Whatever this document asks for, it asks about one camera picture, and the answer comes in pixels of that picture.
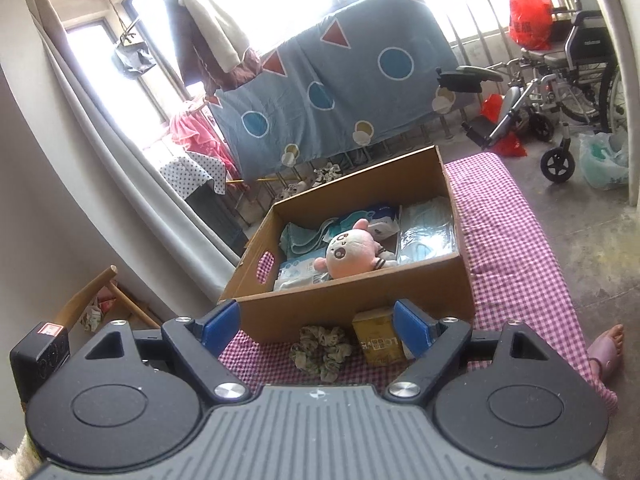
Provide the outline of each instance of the cardboard box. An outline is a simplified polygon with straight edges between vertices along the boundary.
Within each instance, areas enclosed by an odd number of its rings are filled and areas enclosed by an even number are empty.
[[[405,266],[374,270],[326,283],[273,292],[285,260],[278,246],[288,222],[317,229],[327,218],[385,202],[410,205],[436,196],[450,199],[458,252]],[[266,251],[274,264],[261,283],[258,262]],[[355,314],[408,298],[435,319],[471,321],[474,299],[455,202],[436,147],[398,156],[274,204],[229,280],[221,300],[241,306],[241,328],[254,341],[293,342],[305,325],[348,328]]]
[[[372,366],[387,366],[404,362],[402,342],[394,330],[394,310],[376,308],[356,314],[353,318],[360,347],[367,363]]]

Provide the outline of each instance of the wooden chair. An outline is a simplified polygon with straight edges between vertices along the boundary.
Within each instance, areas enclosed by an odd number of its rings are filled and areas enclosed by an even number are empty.
[[[111,266],[101,272],[92,279],[86,286],[76,292],[76,294],[66,302],[66,305],[58,312],[54,323],[65,326],[67,330],[71,330],[78,322],[80,316],[84,312],[86,306],[98,294],[104,286],[127,308],[132,314],[140,318],[150,328],[160,328],[158,323],[151,319],[139,306],[131,301],[111,280],[116,277],[118,269]]]

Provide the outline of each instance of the pink clothing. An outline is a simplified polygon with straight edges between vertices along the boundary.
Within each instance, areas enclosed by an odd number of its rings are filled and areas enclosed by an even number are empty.
[[[182,111],[169,122],[171,140],[188,152],[215,156],[225,163],[231,178],[240,179],[229,148],[216,135],[213,127],[201,112]]]

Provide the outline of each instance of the pink plush toy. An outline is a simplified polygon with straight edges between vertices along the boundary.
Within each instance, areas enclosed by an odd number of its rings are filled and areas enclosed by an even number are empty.
[[[316,258],[314,269],[329,272],[332,278],[345,278],[396,266],[395,255],[373,239],[367,231],[369,221],[361,218],[353,229],[334,237],[326,248],[326,258]]]

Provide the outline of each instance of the orange and white sticker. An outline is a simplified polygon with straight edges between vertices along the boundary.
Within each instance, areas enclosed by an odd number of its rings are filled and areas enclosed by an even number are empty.
[[[57,336],[64,327],[62,325],[56,325],[55,323],[45,323],[40,330],[38,330],[38,334],[52,335],[53,337]]]

